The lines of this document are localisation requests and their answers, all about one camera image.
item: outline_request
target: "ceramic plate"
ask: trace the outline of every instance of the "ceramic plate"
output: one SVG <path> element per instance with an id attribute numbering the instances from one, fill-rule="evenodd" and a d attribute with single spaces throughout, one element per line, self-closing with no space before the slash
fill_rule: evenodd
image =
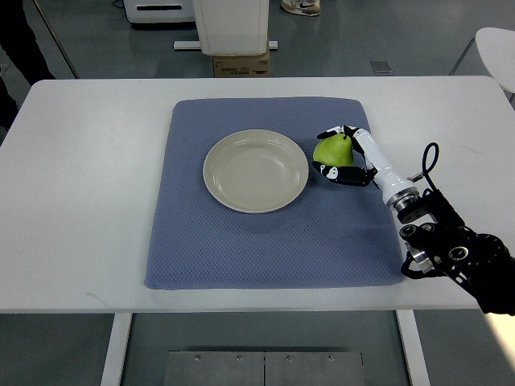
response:
<path id="1" fill-rule="evenodd" d="M 209 192 L 245 213 L 274 211 L 306 186 L 308 165 L 300 147 L 282 134 L 252 129 L 225 137 L 204 161 Z"/>

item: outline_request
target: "sneaker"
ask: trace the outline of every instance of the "sneaker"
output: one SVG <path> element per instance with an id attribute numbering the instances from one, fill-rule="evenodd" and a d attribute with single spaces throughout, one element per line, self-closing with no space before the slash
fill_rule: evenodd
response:
<path id="1" fill-rule="evenodd" d="M 320 0 L 281 0 L 281 8 L 291 14 L 318 16 L 320 14 Z"/>

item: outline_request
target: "robotic hand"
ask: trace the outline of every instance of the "robotic hand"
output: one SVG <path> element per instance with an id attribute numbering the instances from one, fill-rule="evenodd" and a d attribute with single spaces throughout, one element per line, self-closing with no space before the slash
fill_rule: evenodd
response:
<path id="1" fill-rule="evenodd" d="M 364 129 L 342 125 L 317 136 L 329 138 L 343 133 L 352 140 L 352 148 L 363 155 L 366 169 L 356 166 L 331 166 L 314 161 L 313 167 L 334 183 L 366 186 L 374 182 L 381 188 L 383 202 L 397 211 L 399 232 L 406 242 L 406 261 L 401 267 L 411 279 L 448 276 L 476 298 L 484 313 L 515 315 L 515 259 L 497 237 L 477 234 L 465 226 L 458 213 L 436 189 L 429 177 L 438 159 L 438 145 L 432 142 L 424 151 L 422 173 L 403 179 L 393 170 L 370 133 Z M 435 158 L 429 167 L 429 150 Z M 426 178 L 430 188 L 419 194 L 414 182 Z M 433 222 L 420 226 L 410 224 L 424 215 Z M 419 270 L 411 270 L 415 262 Z"/>

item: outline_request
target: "pear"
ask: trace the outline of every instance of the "pear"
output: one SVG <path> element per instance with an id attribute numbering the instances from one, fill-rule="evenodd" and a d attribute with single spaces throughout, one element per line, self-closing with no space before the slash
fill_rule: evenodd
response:
<path id="1" fill-rule="evenodd" d="M 318 143 L 313 159 L 328 166 L 352 166 L 352 141 L 346 134 L 336 134 Z"/>

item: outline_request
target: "person's leg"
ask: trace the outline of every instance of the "person's leg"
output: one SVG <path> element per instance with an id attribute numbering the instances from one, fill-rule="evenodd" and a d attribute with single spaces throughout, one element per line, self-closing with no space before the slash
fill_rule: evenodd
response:
<path id="1" fill-rule="evenodd" d="M 320 0 L 281 0 L 281 8 L 291 14 L 318 16 L 320 14 Z"/>
<path id="2" fill-rule="evenodd" d="M 6 84 L 0 77 L 0 126 L 9 130 L 17 114 L 18 106 L 16 106 L 14 99 L 10 97 Z"/>
<path id="3" fill-rule="evenodd" d="M 55 79 L 27 23 L 23 0 L 0 0 L 0 45 L 31 85 Z"/>

